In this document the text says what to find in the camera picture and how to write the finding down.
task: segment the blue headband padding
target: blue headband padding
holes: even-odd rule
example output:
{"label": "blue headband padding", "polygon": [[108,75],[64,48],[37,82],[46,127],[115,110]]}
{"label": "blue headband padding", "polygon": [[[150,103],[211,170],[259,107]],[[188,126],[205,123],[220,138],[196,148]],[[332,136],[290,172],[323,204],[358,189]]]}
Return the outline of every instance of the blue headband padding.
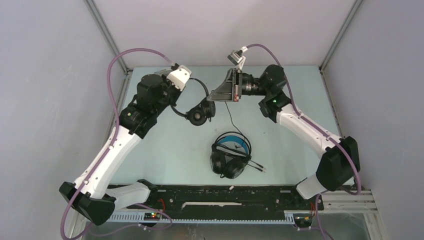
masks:
{"label": "blue headband padding", "polygon": [[245,141],[243,141],[243,139],[241,139],[238,136],[233,136],[233,135],[229,135],[229,136],[225,136],[223,139],[221,139],[218,144],[223,144],[223,143],[227,143],[227,142],[234,142],[236,144],[239,144],[240,146],[243,147],[244,152],[246,154],[249,154],[248,151],[248,146],[246,145]]}

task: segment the headphones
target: headphones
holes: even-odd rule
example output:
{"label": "headphones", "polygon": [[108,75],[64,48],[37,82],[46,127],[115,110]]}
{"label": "headphones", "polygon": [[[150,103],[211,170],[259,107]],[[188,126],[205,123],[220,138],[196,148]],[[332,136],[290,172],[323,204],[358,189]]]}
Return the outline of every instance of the headphones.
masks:
{"label": "headphones", "polygon": [[[204,92],[206,93],[206,97],[209,95],[208,88],[202,81],[193,77],[191,77],[190,79],[196,80],[198,83],[201,84],[201,86],[204,89]],[[176,113],[178,116],[189,120],[190,123],[195,126],[200,126],[206,122],[206,119],[209,119],[209,122],[210,122],[211,118],[215,117],[215,111],[216,111],[215,102],[207,101],[206,97],[203,98],[203,100],[198,105],[190,109],[190,111],[186,112],[185,114],[178,111],[175,108],[175,106],[171,105],[171,108],[173,112]]]}
{"label": "headphones", "polygon": [[[224,143],[234,143],[234,148],[230,148]],[[228,131],[219,135],[212,144],[212,154],[210,155],[210,166],[212,171],[220,175],[220,178],[235,179],[245,170],[246,165],[251,166],[261,172],[265,172],[264,166],[252,161],[252,145],[249,139],[243,134],[235,131]]]}

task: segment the white wall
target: white wall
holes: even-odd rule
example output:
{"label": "white wall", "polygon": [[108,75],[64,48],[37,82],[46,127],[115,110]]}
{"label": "white wall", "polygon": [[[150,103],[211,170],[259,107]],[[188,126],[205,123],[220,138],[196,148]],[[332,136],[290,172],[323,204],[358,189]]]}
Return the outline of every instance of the white wall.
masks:
{"label": "white wall", "polygon": [[325,79],[392,240],[423,239],[424,1],[365,1]]}
{"label": "white wall", "polygon": [[[283,65],[321,65],[355,0],[96,0],[122,51],[153,48],[186,66],[230,66],[228,54],[261,43]],[[260,49],[246,66],[274,64]],[[130,67],[166,66],[124,57]]]}
{"label": "white wall", "polygon": [[0,2],[0,239],[60,239],[59,186],[107,133],[112,58],[83,1]]}

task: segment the ear cushion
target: ear cushion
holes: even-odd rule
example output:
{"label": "ear cushion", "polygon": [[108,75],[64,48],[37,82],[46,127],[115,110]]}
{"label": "ear cushion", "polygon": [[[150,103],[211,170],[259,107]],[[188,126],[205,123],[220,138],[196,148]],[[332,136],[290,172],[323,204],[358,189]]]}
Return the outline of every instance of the ear cushion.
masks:
{"label": "ear cushion", "polygon": [[226,165],[225,155],[222,151],[215,150],[212,151],[210,155],[210,166],[212,171],[216,174],[222,174]]}
{"label": "ear cushion", "polygon": [[245,166],[248,163],[246,160],[246,157],[236,156],[235,158],[227,162],[222,172],[224,177],[229,179],[237,178],[245,170]]}

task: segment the white table surface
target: white table surface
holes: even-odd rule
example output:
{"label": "white table surface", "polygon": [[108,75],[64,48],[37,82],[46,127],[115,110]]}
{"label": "white table surface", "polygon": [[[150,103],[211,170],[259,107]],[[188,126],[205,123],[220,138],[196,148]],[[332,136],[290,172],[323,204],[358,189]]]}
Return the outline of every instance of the white table surface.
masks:
{"label": "white table surface", "polygon": [[[209,91],[224,80],[229,66],[190,67],[192,77],[203,81]],[[142,76],[162,67],[136,67],[132,73],[124,106],[137,92]],[[245,66],[243,71],[259,77],[265,66]],[[339,134],[326,90],[317,66],[286,66],[284,71],[293,90],[296,105],[324,128]],[[203,88],[189,80],[177,101],[186,112],[205,97]],[[252,144],[252,160],[266,167],[266,173],[247,166],[236,179],[220,178],[211,170],[211,144],[227,131],[235,131],[223,102],[216,102],[212,122],[193,126],[170,107],[157,124],[128,154],[111,183],[130,184],[146,179],[153,184],[184,185],[292,185],[313,174],[319,158],[296,135],[262,116],[258,103],[263,97],[242,96],[228,103],[235,125]]]}

